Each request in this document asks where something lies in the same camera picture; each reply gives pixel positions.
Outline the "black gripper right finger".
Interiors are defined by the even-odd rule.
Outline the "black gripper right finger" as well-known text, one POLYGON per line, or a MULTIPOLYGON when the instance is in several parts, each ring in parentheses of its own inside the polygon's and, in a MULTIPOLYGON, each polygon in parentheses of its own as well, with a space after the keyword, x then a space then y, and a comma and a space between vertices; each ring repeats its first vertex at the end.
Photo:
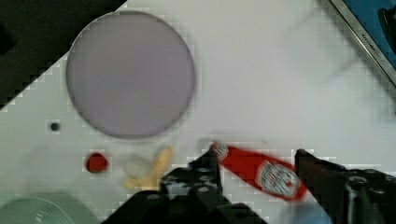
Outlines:
POLYGON ((396 182, 375 169, 347 169, 304 149, 294 156, 296 174, 332 224, 396 224, 396 182))

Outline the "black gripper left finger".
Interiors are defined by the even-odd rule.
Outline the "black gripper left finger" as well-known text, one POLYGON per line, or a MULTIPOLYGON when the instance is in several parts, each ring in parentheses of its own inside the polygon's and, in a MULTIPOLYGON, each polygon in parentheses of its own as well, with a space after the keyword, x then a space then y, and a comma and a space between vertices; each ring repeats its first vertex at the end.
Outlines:
POLYGON ((178 167, 165 175, 161 179, 160 192, 173 200, 201 187, 222 192, 218 155, 211 147, 186 167, 178 167))

